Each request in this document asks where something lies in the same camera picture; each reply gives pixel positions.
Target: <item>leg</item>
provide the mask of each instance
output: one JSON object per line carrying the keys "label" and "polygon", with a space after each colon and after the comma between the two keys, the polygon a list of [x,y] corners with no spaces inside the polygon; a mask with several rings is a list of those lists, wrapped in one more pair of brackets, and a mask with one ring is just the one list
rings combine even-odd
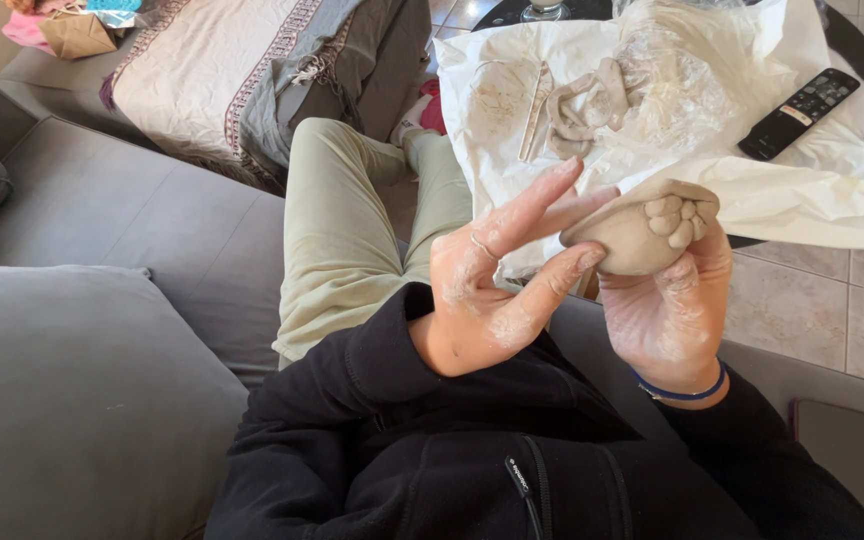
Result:
{"label": "leg", "polygon": [[473,194],[447,136],[431,129],[413,130],[404,140],[409,165],[418,173],[418,203],[405,275],[410,281],[428,283],[433,240],[472,221]]}
{"label": "leg", "polygon": [[402,150],[309,118],[295,130],[285,198],[279,369],[329,334],[364,323],[407,283],[373,182],[406,173]]}

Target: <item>silver ring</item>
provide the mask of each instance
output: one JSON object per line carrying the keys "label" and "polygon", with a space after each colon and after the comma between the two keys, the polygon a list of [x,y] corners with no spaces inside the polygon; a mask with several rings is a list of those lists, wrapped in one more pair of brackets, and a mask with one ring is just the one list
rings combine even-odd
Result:
{"label": "silver ring", "polygon": [[492,254],[492,252],[489,251],[489,248],[487,248],[487,247],[485,246],[485,244],[483,244],[482,242],[480,242],[480,241],[478,240],[478,238],[475,237],[475,231],[470,232],[470,233],[468,234],[468,237],[469,237],[470,239],[472,239],[472,243],[473,243],[473,244],[475,244],[476,246],[478,246],[482,251],[484,251],[484,252],[486,253],[486,256],[488,256],[488,258],[489,258],[491,261],[498,261],[498,257],[495,256],[494,254]]}

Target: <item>black remote control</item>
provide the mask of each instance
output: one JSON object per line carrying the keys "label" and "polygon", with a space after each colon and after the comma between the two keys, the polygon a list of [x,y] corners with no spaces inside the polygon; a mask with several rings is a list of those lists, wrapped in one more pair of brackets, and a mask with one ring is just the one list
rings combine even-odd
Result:
{"label": "black remote control", "polygon": [[862,83],[838,69],[828,68],[773,110],[738,143],[753,160],[769,162],[833,111]]}

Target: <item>bracelet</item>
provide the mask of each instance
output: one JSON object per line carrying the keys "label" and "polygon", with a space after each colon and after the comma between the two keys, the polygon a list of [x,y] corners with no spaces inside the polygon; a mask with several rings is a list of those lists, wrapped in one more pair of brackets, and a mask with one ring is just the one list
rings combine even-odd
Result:
{"label": "bracelet", "polygon": [[635,375],[635,379],[638,381],[638,387],[648,392],[649,395],[652,396],[653,400],[697,402],[699,400],[703,400],[708,398],[709,396],[712,396],[715,392],[718,392],[719,388],[721,388],[722,385],[726,382],[726,365],[722,363],[722,359],[719,358],[718,354],[715,355],[715,361],[719,362],[719,379],[715,381],[715,384],[713,384],[711,388],[705,390],[704,392],[699,392],[698,394],[679,394],[676,392],[669,392],[646,382],[645,379],[642,378],[642,376],[637,373],[635,369],[631,370],[631,374]]}

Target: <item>white sock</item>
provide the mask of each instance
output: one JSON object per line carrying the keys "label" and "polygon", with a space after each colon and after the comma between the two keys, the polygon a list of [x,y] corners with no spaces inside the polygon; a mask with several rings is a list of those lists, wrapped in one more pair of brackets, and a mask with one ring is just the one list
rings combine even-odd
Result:
{"label": "white sock", "polygon": [[429,102],[432,101],[433,97],[435,96],[432,94],[425,94],[418,98],[418,101],[412,105],[412,108],[405,112],[402,119],[399,120],[398,124],[395,125],[395,128],[391,130],[391,134],[389,135],[390,143],[402,148],[402,138],[405,137],[405,134],[412,130],[423,129],[420,124],[423,112],[426,110],[426,107],[429,106]]}

